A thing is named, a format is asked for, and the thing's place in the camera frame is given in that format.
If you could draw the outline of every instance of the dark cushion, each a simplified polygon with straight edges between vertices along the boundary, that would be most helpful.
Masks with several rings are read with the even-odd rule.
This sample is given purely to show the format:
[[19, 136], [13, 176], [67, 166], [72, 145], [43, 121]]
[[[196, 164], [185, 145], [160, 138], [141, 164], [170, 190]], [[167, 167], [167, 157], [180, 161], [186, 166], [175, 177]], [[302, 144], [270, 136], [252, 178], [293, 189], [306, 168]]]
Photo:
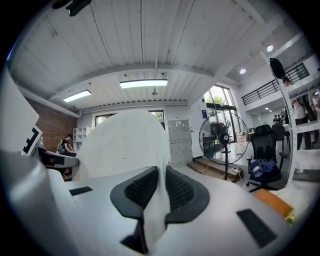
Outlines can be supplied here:
[[260, 177], [255, 177], [253, 173], [250, 173], [250, 179], [256, 182], [270, 183], [281, 179], [281, 172], [275, 165], [272, 171], [264, 172]]

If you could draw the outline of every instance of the backpack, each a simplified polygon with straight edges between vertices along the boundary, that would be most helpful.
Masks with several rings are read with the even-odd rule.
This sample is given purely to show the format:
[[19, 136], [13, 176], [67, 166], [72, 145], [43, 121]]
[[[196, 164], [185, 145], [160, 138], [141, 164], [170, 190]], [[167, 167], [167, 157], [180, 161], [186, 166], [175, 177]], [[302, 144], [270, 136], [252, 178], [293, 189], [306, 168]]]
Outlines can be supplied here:
[[60, 153], [61, 149], [62, 149], [62, 140], [59, 141], [58, 146], [56, 147], [56, 151], [58, 151]]
[[278, 59], [270, 58], [270, 67], [276, 78], [282, 79], [286, 75], [284, 67]]

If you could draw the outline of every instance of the black mesh pad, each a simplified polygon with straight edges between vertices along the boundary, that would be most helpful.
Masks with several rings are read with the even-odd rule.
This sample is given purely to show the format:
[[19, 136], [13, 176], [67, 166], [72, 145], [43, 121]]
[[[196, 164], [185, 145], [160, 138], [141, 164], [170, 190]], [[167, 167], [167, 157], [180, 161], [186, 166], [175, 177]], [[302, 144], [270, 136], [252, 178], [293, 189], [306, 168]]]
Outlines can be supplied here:
[[156, 191], [158, 172], [151, 171], [125, 188], [125, 196], [145, 209]]
[[158, 168], [151, 167], [144, 172], [116, 185], [110, 199], [117, 210], [127, 218], [144, 223], [143, 211], [157, 189]]
[[170, 213], [165, 224], [186, 223], [194, 220], [207, 207], [209, 191], [201, 183], [167, 166], [165, 188], [170, 199]]

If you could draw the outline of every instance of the tree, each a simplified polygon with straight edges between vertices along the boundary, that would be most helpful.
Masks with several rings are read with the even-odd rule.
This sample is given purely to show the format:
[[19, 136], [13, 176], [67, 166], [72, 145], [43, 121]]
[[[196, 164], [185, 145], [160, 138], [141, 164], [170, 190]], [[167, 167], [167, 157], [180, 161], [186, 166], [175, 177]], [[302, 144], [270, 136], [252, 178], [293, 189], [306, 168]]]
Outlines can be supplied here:
[[150, 112], [152, 115], [154, 115], [154, 117], [156, 118], [156, 119], [158, 119], [158, 121], [160, 122], [160, 123], [163, 123], [163, 121], [164, 121], [164, 116], [163, 116], [163, 113], [162, 112]]
[[216, 95], [216, 96], [213, 97], [213, 102], [214, 102], [215, 104], [220, 104], [220, 105], [226, 104], [226, 100], [225, 100], [224, 98], [218, 96], [218, 95]]

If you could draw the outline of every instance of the ceiling beam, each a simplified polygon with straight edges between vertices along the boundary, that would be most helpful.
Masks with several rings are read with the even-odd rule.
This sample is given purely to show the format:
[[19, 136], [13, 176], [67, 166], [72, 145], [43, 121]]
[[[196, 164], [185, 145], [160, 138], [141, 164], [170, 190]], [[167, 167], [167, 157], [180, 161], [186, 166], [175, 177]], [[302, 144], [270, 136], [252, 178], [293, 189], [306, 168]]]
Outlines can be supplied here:
[[164, 106], [187, 106], [188, 101], [142, 101], [142, 102], [130, 102], [130, 103], [119, 103], [113, 105], [96, 106], [88, 109], [83, 109], [82, 115], [108, 111], [117, 109], [128, 109], [128, 108], [139, 108], [139, 107], [164, 107]]
[[75, 86], [77, 86], [80, 83], [84, 82], [90, 82], [92, 79], [96, 78], [107, 78], [112, 76], [119, 76], [124, 75], [127, 73], [134, 73], [134, 72], [151, 72], [151, 71], [160, 71], [160, 72], [187, 72], [187, 73], [193, 73], [194, 75], [207, 78], [207, 79], [213, 79], [214, 75], [209, 71], [204, 71], [202, 69], [197, 69], [193, 67], [187, 67], [187, 66], [180, 66], [180, 65], [168, 65], [168, 64], [158, 64], [157, 69], [155, 69], [154, 63], [149, 64], [133, 64], [133, 65], [123, 65], [123, 66], [117, 66], [117, 67], [111, 67], [99, 71], [94, 71], [89, 74], [86, 74], [82, 77], [79, 77], [71, 82], [68, 82], [58, 88], [56, 90], [57, 93], [52, 95], [49, 99], [52, 100], [60, 93], [62, 93], [65, 90], [69, 90]]
[[257, 23], [265, 25], [265, 21], [262, 19], [261, 15], [248, 0], [235, 0], [235, 2], [238, 3], [238, 5], [240, 5]]
[[71, 116], [71, 117], [74, 117], [74, 118], [80, 118], [81, 116], [68, 110], [68, 109], [65, 109], [57, 104], [54, 104], [53, 102], [51, 101], [48, 101], [47, 99], [45, 98], [42, 98], [36, 94], [34, 94], [33, 92], [21, 87], [20, 85], [17, 85], [18, 89], [20, 90], [20, 92], [22, 93], [23, 96], [31, 99], [31, 100], [34, 100], [35, 102], [39, 102], [53, 110], [56, 110], [56, 111], [59, 111], [61, 113], [64, 113], [68, 116]]
[[261, 42], [281, 23], [284, 22], [286, 15], [278, 13], [266, 25], [255, 23], [251, 29], [242, 37], [242, 39], [229, 51], [228, 55], [223, 59], [222, 63], [214, 71], [214, 79], [209, 81], [205, 86], [193, 89], [188, 100], [189, 106], [192, 106], [199, 100], [213, 85], [219, 82], [227, 73], [232, 70], [235, 64], [239, 63], [252, 50], [252, 47]]

